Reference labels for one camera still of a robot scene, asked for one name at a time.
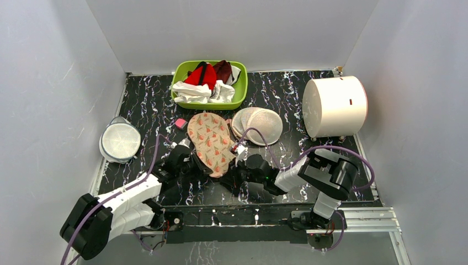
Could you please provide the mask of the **floral mesh laundry bag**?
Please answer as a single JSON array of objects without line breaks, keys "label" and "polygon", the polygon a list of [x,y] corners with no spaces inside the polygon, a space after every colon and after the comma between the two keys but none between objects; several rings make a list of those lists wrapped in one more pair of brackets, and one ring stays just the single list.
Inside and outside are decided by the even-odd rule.
[{"label": "floral mesh laundry bag", "polygon": [[188,123],[187,132],[195,146],[196,156],[211,170],[212,178],[220,178],[236,158],[231,152],[234,142],[227,121],[214,113],[199,113]]}]

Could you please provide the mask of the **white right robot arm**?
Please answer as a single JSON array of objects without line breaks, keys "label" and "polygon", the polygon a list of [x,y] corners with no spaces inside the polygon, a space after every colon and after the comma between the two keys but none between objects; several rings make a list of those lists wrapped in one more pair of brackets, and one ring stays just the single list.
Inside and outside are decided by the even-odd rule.
[{"label": "white right robot arm", "polygon": [[310,184],[319,191],[311,222],[324,229],[332,222],[333,213],[341,202],[348,199],[357,174],[358,166],[352,159],[329,149],[317,148],[286,169],[274,168],[260,154],[245,160],[236,158],[230,162],[220,182],[232,191],[239,190],[245,182],[253,182],[276,196]]}]

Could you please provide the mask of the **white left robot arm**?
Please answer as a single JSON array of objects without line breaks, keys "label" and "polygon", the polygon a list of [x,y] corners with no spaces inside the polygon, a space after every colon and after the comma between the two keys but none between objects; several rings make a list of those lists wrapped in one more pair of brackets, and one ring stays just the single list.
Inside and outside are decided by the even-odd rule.
[{"label": "white left robot arm", "polygon": [[155,197],[177,184],[178,178],[207,174],[203,155],[191,149],[189,143],[184,139],[173,145],[162,160],[153,156],[149,169],[121,188],[99,196],[82,195],[60,230],[67,242],[61,264],[66,263],[70,250],[89,260],[112,239],[139,227],[165,234],[181,230],[183,214],[166,209]]}]

